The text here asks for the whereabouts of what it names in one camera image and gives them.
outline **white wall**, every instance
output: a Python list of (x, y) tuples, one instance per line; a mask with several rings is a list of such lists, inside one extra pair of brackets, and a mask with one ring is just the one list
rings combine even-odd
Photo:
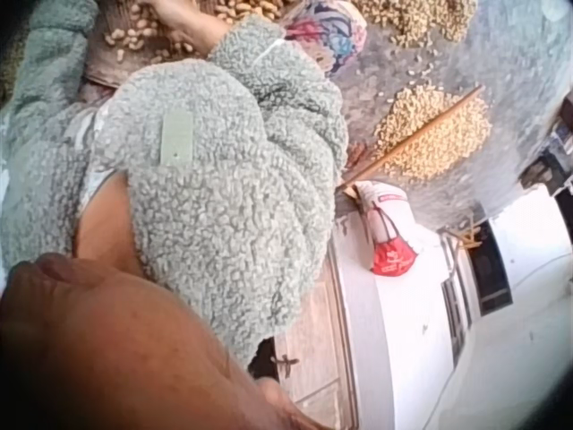
[(514, 428), (572, 363), (573, 256), (557, 203), (539, 187), (491, 224), (513, 305), (474, 321), (427, 429)]
[[(448, 316), (441, 292), (448, 267), (438, 236), (425, 229), (421, 233), (423, 253), (410, 271), (398, 278), (376, 277), (369, 271), (372, 251), (357, 212), (340, 220), (333, 233), (346, 296), (363, 430), (420, 430), (453, 370)], [(383, 321), (369, 316), (374, 313), (374, 305), (381, 310)], [(379, 342), (369, 346), (362, 341), (370, 337), (375, 340), (380, 331), (384, 331), (387, 356), (380, 355)], [(381, 367), (389, 363), (389, 377), (375, 379), (379, 369), (372, 371), (373, 358)], [(360, 395), (372, 383), (391, 389), (393, 427), (370, 415), (386, 409), (385, 419), (391, 417), (383, 399)]]
[(573, 357), (570, 267), (559, 260), (527, 281), (524, 293), (541, 289), (550, 303), (524, 294), (472, 326), (427, 429), (511, 429), (539, 406)]
[(346, 313), (361, 430), (394, 428), (394, 397), (388, 342), (374, 276), (363, 262), (368, 244), (358, 213), (339, 219), (332, 232)]
[(376, 277), (388, 338), (397, 430), (423, 428), (454, 363), (441, 283), (448, 266), (434, 235), (409, 272)]
[(571, 255), (567, 227), (545, 185), (517, 199), (490, 224), (512, 289), (532, 270)]

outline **person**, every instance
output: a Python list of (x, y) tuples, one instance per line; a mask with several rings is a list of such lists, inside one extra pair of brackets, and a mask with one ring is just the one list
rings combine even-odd
[(100, 262), (16, 265), (0, 339), (3, 428), (326, 430), (273, 380), (256, 383), (179, 298)]
[[(207, 61), (145, 67), (98, 107), (76, 101), (96, 2), (41, 0), (32, 15), (3, 111), (4, 267), (60, 253), (150, 280), (246, 367), (321, 267), (347, 141), (327, 75), (362, 48), (363, 21), (311, 1), (289, 34), (145, 3)], [(316, 61), (305, 43), (322, 46)]]

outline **woven tray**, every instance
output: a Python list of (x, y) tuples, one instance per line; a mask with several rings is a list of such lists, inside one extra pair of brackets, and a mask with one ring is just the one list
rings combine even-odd
[[(114, 29), (129, 29), (134, 23), (130, 19), (130, 8), (134, 0), (105, 0), (100, 3), (100, 14), (96, 20), (94, 31), (91, 33), (88, 57), (84, 76), (95, 83), (108, 87), (119, 87), (129, 76), (149, 65), (151, 58), (157, 56), (156, 51), (170, 48), (171, 41), (167, 38), (165, 29), (159, 26), (156, 38), (146, 39), (145, 46), (140, 51), (125, 48), (124, 61), (117, 62), (117, 49), (110, 47), (104, 40), (104, 35)], [(205, 13), (213, 14), (217, 0), (200, 0), (200, 8)]]

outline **red plastic bag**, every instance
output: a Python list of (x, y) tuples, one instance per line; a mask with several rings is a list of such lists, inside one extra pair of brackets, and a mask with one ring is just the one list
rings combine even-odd
[(381, 276), (403, 275), (414, 265), (417, 254), (398, 233), (398, 229), (390, 217), (385, 216), (380, 208), (375, 208), (373, 211), (379, 213), (385, 225), (387, 219), (397, 235), (388, 242), (374, 244), (374, 261), (371, 271)]
[(362, 200), (366, 235), (373, 248), (371, 271), (381, 276), (403, 275), (414, 265), (417, 253), (400, 235), (389, 212), (411, 235), (415, 220), (406, 193), (393, 185), (369, 181), (356, 183), (356, 189)]

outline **peanut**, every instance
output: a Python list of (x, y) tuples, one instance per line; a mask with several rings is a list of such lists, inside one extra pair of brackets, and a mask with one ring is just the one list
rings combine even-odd
[(143, 29), (143, 32), (141, 34), (145, 38), (153, 38), (158, 35), (158, 31), (155, 29)]
[(135, 24), (135, 27), (137, 27), (140, 30), (145, 29), (148, 25), (149, 25), (149, 21), (147, 20), (139, 20), (137, 21), (137, 23)]
[(240, 3), (237, 6), (235, 6), (235, 9), (238, 12), (248, 12), (252, 10), (251, 5), (248, 3)]
[(145, 44), (145, 41), (142, 39), (142, 40), (140, 40), (139, 42), (130, 43), (130, 44), (129, 44), (129, 48), (130, 48), (132, 51), (139, 51), (140, 49), (143, 48), (143, 45), (144, 45), (144, 44)]
[(273, 4), (262, 0), (260, 3), (261, 7), (269, 12), (276, 12), (278, 8)]
[(111, 39), (113, 40), (123, 39), (124, 37), (125, 37), (125, 31), (121, 29), (115, 29), (111, 33)]
[(105, 35), (104, 35), (104, 39), (106, 40), (106, 43), (107, 43), (110, 47), (114, 47), (114, 46), (115, 46), (115, 40), (113, 40), (110, 35), (105, 34)]
[(124, 61), (125, 51), (123, 49), (117, 49), (117, 63)]

